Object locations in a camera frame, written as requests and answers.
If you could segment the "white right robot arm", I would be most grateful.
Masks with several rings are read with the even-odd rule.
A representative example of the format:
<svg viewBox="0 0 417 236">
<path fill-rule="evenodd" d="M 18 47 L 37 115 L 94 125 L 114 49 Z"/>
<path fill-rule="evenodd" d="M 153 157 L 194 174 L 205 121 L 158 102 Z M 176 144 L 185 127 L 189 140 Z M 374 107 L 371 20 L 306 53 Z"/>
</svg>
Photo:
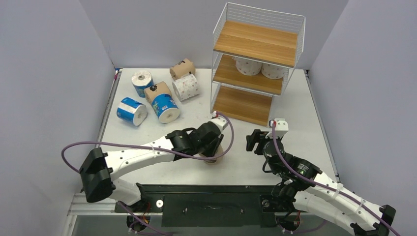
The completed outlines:
<svg viewBox="0 0 417 236">
<path fill-rule="evenodd" d="M 281 138 L 255 129 L 246 150 L 265 158 L 269 173 L 281 177 L 271 192 L 279 208 L 314 214 L 353 236 L 387 236 L 396 210 L 373 204 L 334 181 L 311 162 L 287 153 Z"/>
</svg>

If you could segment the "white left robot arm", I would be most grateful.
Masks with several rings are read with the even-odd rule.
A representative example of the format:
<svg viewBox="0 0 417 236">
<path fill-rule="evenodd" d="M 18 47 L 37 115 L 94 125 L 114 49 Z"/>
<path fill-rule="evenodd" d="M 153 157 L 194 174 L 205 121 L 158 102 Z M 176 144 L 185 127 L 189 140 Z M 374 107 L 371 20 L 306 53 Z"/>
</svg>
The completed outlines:
<svg viewBox="0 0 417 236">
<path fill-rule="evenodd" d="M 142 148 L 110 152 L 103 152 L 99 147 L 92 149 L 79 169 L 87 202 L 110 198 L 134 211 L 143 210 L 147 204 L 144 190 L 138 183 L 121 177 L 162 162 L 196 157 L 197 154 L 214 155 L 227 125 L 225 119 L 213 118 L 197 129 L 175 130 Z"/>
</svg>

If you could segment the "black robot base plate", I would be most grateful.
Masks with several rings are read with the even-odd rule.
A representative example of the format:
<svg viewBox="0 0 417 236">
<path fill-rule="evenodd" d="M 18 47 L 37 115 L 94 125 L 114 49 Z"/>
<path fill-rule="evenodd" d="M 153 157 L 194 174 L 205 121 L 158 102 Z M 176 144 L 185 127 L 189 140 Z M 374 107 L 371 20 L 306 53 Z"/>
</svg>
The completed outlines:
<svg viewBox="0 0 417 236">
<path fill-rule="evenodd" d="M 160 216 L 162 227 L 277 227 L 299 220 L 273 185 L 143 185 L 145 198 L 131 211 Z"/>
</svg>

